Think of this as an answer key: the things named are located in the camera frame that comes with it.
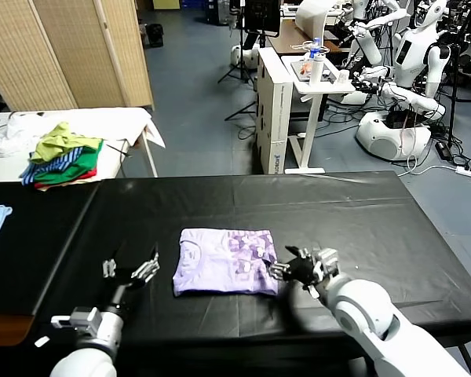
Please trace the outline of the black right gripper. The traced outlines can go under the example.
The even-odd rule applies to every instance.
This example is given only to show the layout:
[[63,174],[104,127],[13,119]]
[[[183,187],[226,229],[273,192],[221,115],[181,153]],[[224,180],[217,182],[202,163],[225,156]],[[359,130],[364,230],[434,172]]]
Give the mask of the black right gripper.
[[286,245],[294,258],[287,263],[273,262],[268,274],[275,280],[298,281],[304,287],[315,286],[325,277],[322,267],[322,251],[309,252],[306,248]]

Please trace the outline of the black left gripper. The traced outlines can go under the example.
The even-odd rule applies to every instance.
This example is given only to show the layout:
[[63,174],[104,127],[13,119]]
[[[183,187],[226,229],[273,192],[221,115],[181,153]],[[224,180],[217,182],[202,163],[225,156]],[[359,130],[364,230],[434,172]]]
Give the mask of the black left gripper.
[[102,262],[102,275],[110,279],[111,291],[108,307],[116,314],[128,314],[134,300],[134,292],[144,287],[159,271],[159,245],[152,247],[150,258],[144,261],[134,271],[131,269],[117,269],[117,257],[124,250],[126,241],[123,240],[113,250],[111,255]]

